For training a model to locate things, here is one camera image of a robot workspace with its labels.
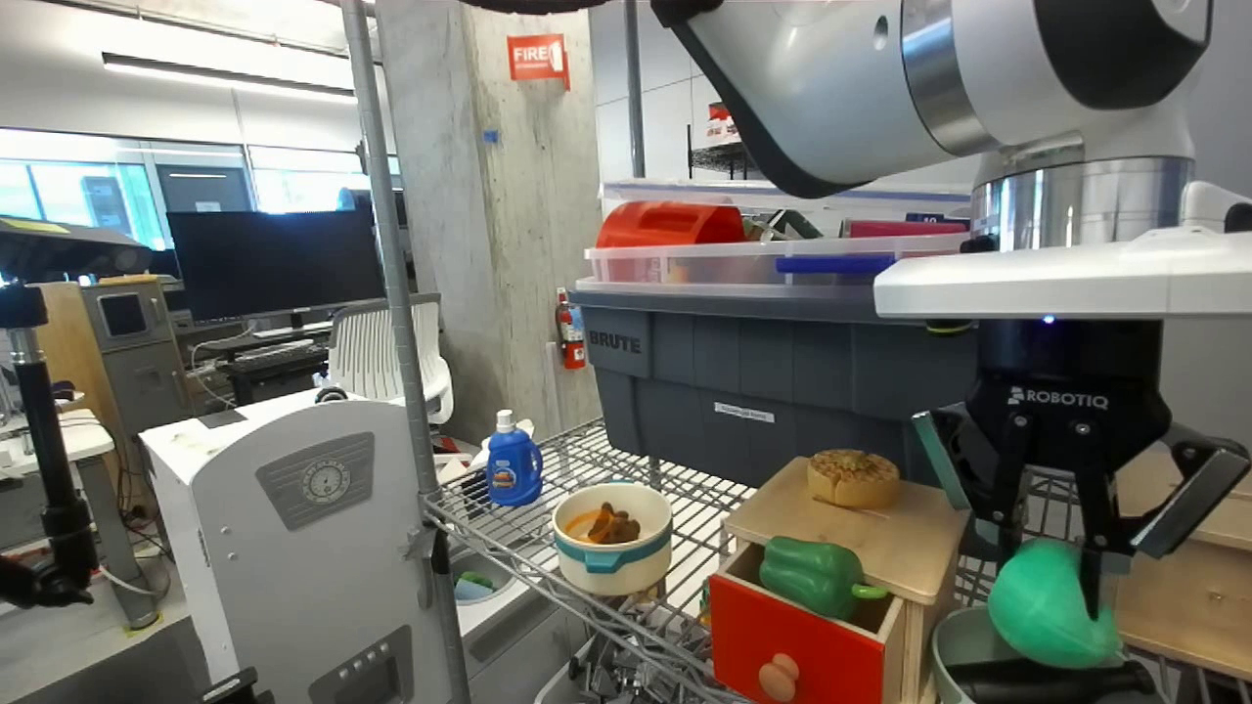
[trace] white container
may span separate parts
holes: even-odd
[[[956,256],[965,242],[965,235],[905,235],[905,239],[806,239],[806,242],[707,242],[707,247],[607,247],[588,251],[592,278],[596,281],[767,281],[767,286],[791,286],[791,281],[834,281],[808,278],[808,276],[785,276],[785,269],[829,269],[837,260],[847,260],[843,266],[857,269],[857,260],[871,269],[871,260],[883,266],[894,260],[918,260],[918,256]]]
[[[628,511],[636,519],[636,541],[628,543],[592,543],[592,527],[604,506]],[[596,485],[570,492],[553,511],[553,536],[560,553],[560,577],[588,596],[636,596],[665,578],[674,560],[674,509],[650,485]]]

